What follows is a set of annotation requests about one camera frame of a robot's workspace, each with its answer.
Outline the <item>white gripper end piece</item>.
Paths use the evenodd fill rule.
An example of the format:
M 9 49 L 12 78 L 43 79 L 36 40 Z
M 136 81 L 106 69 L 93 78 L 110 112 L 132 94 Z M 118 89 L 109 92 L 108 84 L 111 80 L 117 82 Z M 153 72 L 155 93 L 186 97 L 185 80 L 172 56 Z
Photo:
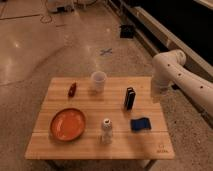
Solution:
M 167 92 L 166 87 L 159 86 L 154 81 L 151 81 L 151 98 L 154 103 L 158 103 L 161 97 Z

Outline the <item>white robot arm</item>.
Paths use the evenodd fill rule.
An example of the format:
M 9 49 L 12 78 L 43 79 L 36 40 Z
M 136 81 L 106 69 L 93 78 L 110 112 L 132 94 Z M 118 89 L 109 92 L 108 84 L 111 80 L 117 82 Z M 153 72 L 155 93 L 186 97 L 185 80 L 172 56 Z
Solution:
M 182 50 L 158 53 L 152 59 L 151 85 L 155 92 L 164 92 L 170 82 L 175 83 L 208 114 L 213 116 L 213 83 L 186 70 L 186 55 Z

